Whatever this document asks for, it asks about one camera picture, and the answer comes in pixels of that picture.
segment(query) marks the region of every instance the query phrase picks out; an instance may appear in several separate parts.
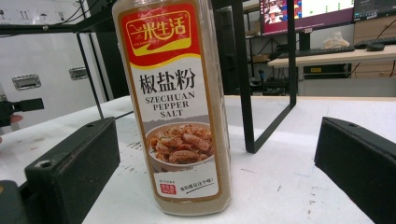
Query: metal rack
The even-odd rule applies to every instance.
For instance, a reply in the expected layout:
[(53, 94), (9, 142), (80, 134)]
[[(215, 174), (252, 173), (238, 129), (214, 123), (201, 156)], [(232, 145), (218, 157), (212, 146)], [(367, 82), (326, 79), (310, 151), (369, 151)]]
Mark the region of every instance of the metal rack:
[[(292, 0), (288, 0), (288, 4), (290, 6), (293, 5)], [(289, 105), (276, 117), (276, 119), (269, 125), (269, 127), (260, 135), (260, 137), (255, 141), (254, 139), (254, 131), (253, 131), (253, 117), (252, 117), (252, 108), (251, 108), (251, 99), (250, 99), (250, 84), (249, 84), (249, 75), (248, 75), (248, 55), (247, 55), (247, 46), (245, 39), (245, 24), (244, 24), (244, 10), (243, 10), (243, 1), (242, 0), (212, 0), (212, 6), (216, 9), (221, 9), (224, 7), (231, 7), (233, 11), (233, 32), (235, 38), (235, 47), (236, 47), (236, 69), (239, 74), (239, 83), (240, 83), (240, 91), (241, 91), (241, 105), (242, 105), (242, 119), (244, 123), (244, 135), (245, 135), (245, 146), (246, 150), (249, 153), (256, 153), (265, 141), (271, 136), (271, 134), (275, 131), (276, 127), (282, 122), (282, 120), (289, 114), (289, 112), (296, 105), (296, 91), (297, 91), (297, 79), (295, 73), (295, 46), (290, 45), (289, 48), (289, 88), (290, 88), (290, 103)], [(294, 12), (292, 8), (288, 8), (288, 16), (290, 20), (288, 20), (288, 42), (295, 43), (295, 33), (294, 33)], [(32, 27), (35, 28), (33, 31), (24, 30), (26, 34), (48, 34), (51, 31), (58, 32), (57, 29), (52, 29), (55, 27), (48, 26), (49, 29), (43, 32), (44, 26)], [(93, 86), (92, 76), (90, 70), (87, 65), (87, 60), (85, 58), (85, 53), (82, 48), (81, 40), (79, 35), (84, 33), (94, 33), (94, 32), (114, 32), (115, 27), (111, 15), (111, 7), (105, 8), (102, 12), (96, 13), (84, 21), (81, 21), (74, 25), (72, 29), (70, 26), (62, 25), (63, 28), (67, 28), (64, 32), (73, 32), (78, 36), (78, 44), (81, 49), (81, 53), (83, 55), (84, 63), (87, 68), (87, 75), (90, 79), (90, 83), (92, 85), (92, 91), (95, 97), (95, 101), (101, 115), (103, 117), (102, 110), (99, 105), (99, 101), (97, 100), (96, 91)], [(20, 34), (15, 30), (8, 30), (5, 32), (2, 26), (0, 26), (0, 34), (2, 35), (15, 35)]]

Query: computer monitor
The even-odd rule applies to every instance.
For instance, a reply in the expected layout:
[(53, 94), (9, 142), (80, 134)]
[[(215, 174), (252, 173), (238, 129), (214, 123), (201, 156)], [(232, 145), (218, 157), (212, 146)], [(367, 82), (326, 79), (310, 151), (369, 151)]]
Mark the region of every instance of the computer monitor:
[(355, 0), (354, 21), (396, 15), (394, 0)]
[[(260, 0), (262, 35), (288, 31), (287, 0)], [(346, 25), (353, 22), (353, 0), (294, 0), (296, 32)]]

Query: white table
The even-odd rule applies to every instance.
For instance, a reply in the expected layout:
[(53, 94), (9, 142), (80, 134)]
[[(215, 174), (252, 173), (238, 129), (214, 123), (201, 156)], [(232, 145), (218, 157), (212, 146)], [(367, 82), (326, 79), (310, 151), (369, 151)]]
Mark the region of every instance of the white table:
[[(296, 57), (296, 66), (335, 64), (335, 63), (364, 63), (393, 61), (396, 59), (396, 45), (386, 45), (382, 51), (367, 51), (355, 49), (354, 51), (334, 54), (323, 54), (306, 57)], [(289, 67), (289, 59), (275, 59), (268, 63), (273, 67)]]
[[(304, 98), (255, 154), (245, 151), (239, 97), (226, 97), (232, 153), (233, 201), (202, 217), (162, 213), (150, 189), (134, 115), (117, 120), (120, 167), (84, 224), (130, 223), (373, 223), (314, 165), (321, 118), (345, 119), (396, 142), (394, 98)], [(289, 103), (252, 97), (255, 134)], [(129, 97), (103, 104), (105, 117), (132, 110)], [(0, 179), (25, 181), (23, 168), (82, 125), (99, 119), (95, 107), (3, 136)]]

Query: spice bottle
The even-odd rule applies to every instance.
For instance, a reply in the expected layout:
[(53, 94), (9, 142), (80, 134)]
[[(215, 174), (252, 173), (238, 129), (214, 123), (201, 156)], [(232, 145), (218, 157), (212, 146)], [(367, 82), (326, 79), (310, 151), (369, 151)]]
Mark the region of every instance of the spice bottle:
[(230, 145), (210, 1), (119, 0), (113, 19), (155, 200), (181, 216), (222, 211)]

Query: red label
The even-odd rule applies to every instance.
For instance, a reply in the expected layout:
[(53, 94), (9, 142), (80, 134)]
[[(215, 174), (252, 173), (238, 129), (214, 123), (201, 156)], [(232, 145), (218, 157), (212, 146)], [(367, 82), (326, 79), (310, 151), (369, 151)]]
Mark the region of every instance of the red label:
[(160, 184), (161, 192), (165, 194), (176, 194), (175, 185)]
[(152, 66), (183, 54), (200, 54), (194, 8), (161, 6), (121, 18), (132, 64)]

